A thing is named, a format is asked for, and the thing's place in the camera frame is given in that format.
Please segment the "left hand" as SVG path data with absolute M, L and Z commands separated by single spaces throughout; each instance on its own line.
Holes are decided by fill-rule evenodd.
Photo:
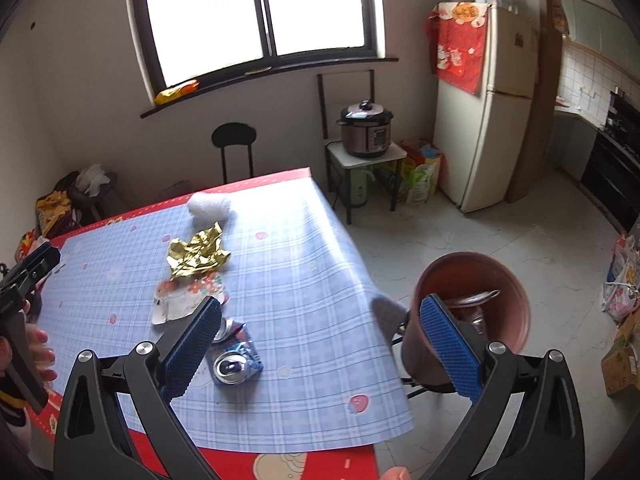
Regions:
M 26 323 L 26 337 L 30 355 L 42 380 L 44 382 L 53 382 L 58 377 L 58 373 L 53 369 L 55 354 L 47 346 L 48 334 L 44 330 L 40 330 L 35 324 Z M 1 338 L 0 347 L 0 373 L 4 375 L 12 361 L 12 350 L 6 338 Z

